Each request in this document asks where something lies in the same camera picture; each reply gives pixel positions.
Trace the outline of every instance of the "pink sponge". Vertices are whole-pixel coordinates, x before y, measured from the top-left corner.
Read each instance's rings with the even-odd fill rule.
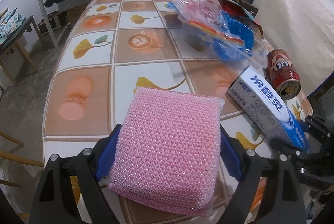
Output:
[[[223,104],[138,87],[118,137],[109,188],[159,210],[206,215],[220,159]]]

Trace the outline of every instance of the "soda can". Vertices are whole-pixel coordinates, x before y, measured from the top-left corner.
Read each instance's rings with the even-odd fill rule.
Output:
[[[274,89],[284,101],[298,95],[302,87],[300,78],[284,50],[275,49],[268,53],[267,70]]]

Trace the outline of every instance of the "floral cloth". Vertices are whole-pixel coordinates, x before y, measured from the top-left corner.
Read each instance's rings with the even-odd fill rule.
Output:
[[[8,11],[0,18],[0,45],[4,43],[7,36],[21,26],[26,19],[20,13],[16,13],[16,10],[17,8]]]

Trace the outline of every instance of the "gray floor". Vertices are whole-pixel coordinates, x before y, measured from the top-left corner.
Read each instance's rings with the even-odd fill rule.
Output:
[[[66,38],[67,35],[58,48],[47,50],[38,42],[30,57],[42,68],[40,72],[35,73],[29,64],[24,63],[16,78],[19,84],[9,87],[3,93],[0,100],[0,131],[22,141],[24,146],[17,146],[0,136],[0,150],[42,161],[41,130],[44,104],[53,70]],[[0,185],[17,213],[30,212],[41,172],[41,167],[0,158],[0,178],[21,185],[21,188]]]

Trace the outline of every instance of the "white box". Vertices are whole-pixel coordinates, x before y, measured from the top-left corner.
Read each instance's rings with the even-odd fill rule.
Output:
[[[228,94],[245,110],[268,140],[279,138],[308,151],[299,123],[271,85],[249,66],[230,85]]]

